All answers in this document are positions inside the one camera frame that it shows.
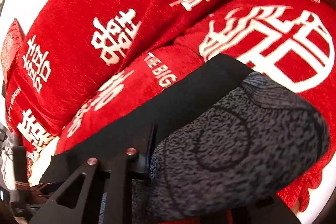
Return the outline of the black pants with patterned waistband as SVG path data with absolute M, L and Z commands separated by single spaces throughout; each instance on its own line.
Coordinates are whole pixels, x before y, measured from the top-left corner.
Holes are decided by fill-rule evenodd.
M 327 151 L 329 130 L 309 102 L 217 55 L 128 115 L 55 156 L 43 182 L 68 185 L 94 156 L 109 172 L 108 223 L 218 221 L 268 198 Z

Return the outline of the pile of grey pink clothes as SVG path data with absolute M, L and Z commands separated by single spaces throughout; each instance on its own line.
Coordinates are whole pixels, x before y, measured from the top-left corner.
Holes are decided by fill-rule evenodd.
M 15 189 L 13 148 L 18 145 L 19 140 L 17 136 L 13 133 L 10 133 L 10 135 L 7 136 L 1 147 L 1 173 L 5 186 L 8 190 Z

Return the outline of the cream white blanket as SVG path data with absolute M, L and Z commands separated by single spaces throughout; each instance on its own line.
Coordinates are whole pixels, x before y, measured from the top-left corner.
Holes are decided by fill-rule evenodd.
M 46 145 L 46 147 L 40 152 L 39 158 L 33 162 L 30 168 L 31 175 L 28 179 L 30 186 L 39 184 L 42 175 L 45 173 L 51 163 L 51 158 L 55 154 L 56 146 L 60 137 L 56 137 Z

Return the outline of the red embroidered pillow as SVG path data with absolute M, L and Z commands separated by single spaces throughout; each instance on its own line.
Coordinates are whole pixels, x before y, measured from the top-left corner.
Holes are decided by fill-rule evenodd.
M 5 84 L 8 83 L 17 63 L 18 52 L 23 45 L 24 38 L 25 34 L 22 31 L 21 25 L 17 18 L 15 18 L 6 34 L 1 50 L 1 66 Z

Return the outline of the red wedding blanket with characters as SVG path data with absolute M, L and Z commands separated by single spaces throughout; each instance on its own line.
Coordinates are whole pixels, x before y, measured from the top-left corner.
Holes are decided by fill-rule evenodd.
M 276 194 L 303 212 L 335 153 L 335 9 L 311 0 L 5 1 L 34 20 L 5 84 L 5 120 L 30 168 L 72 149 L 223 54 L 323 116 L 326 153 Z

